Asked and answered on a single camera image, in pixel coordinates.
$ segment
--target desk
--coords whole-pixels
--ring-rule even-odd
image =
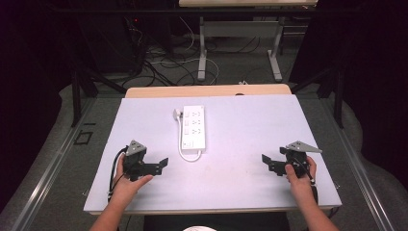
[[[286,7],[313,6],[318,0],[180,0],[181,7],[189,8],[236,8],[236,7]],[[282,37],[285,17],[278,21],[204,21],[200,17],[200,61],[197,79],[205,79],[207,50],[205,37],[264,37],[274,38],[272,50],[268,50],[270,66],[276,82],[282,82],[276,54]]]
[[[132,139],[147,147],[147,163],[167,157],[169,160],[163,174],[139,191],[126,208],[127,214],[297,208],[286,177],[269,172],[261,158],[266,154],[273,160],[285,161],[279,146],[297,140],[317,146],[297,98],[287,86],[139,88],[128,90],[126,97],[117,112],[84,211],[94,215],[103,211],[115,154]],[[194,163],[178,154],[178,124],[172,117],[175,108],[185,105],[204,105],[206,109],[206,150]],[[319,206],[341,206],[321,155],[308,155],[318,164]]]

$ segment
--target white power strip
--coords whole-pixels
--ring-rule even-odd
[[[185,106],[183,109],[183,128],[181,149],[191,151],[205,150],[204,106]]]

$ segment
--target human hand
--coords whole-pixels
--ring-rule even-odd
[[[152,175],[143,176],[137,181],[130,181],[125,178],[123,175],[123,160],[124,155],[120,155],[117,167],[116,167],[116,176],[114,178],[115,188],[114,194],[111,197],[110,204],[118,206],[118,208],[124,210],[126,206],[132,201],[134,195],[138,190],[153,179]]]
[[[307,162],[310,165],[310,174],[315,179],[317,165],[311,157],[307,157]],[[307,205],[316,204],[315,198],[311,188],[310,178],[307,174],[304,174],[300,178],[297,178],[292,165],[285,165],[287,178],[291,183],[291,192],[296,200],[297,205],[302,208]]]

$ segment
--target metal desk leg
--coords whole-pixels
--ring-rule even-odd
[[[205,37],[204,37],[204,18],[200,17],[200,62],[198,64],[198,81],[205,80],[205,67],[207,61],[207,50],[205,49]]]
[[[282,75],[279,69],[278,62],[276,61],[276,53],[279,50],[279,41],[282,37],[284,23],[285,23],[285,17],[280,17],[279,25],[276,28],[276,35],[275,35],[275,41],[273,43],[273,50],[268,50],[269,61],[270,61],[270,66],[272,67],[273,77],[275,78],[275,81],[278,83],[282,82]]]

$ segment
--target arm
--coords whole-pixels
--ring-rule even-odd
[[[316,163],[311,157],[307,157],[310,165],[310,174],[313,178],[316,176]],[[327,215],[319,208],[313,198],[310,179],[307,175],[297,178],[291,165],[285,166],[288,180],[291,183],[291,192],[296,200],[300,212],[305,217],[309,230],[311,231],[335,231],[339,230]]]
[[[120,219],[126,206],[132,201],[138,190],[153,179],[152,175],[143,176],[141,179],[132,182],[122,177],[123,175],[123,158],[121,155],[116,167],[116,176],[114,182],[117,182],[111,201],[105,210],[93,224],[90,230],[113,230],[119,226]]]

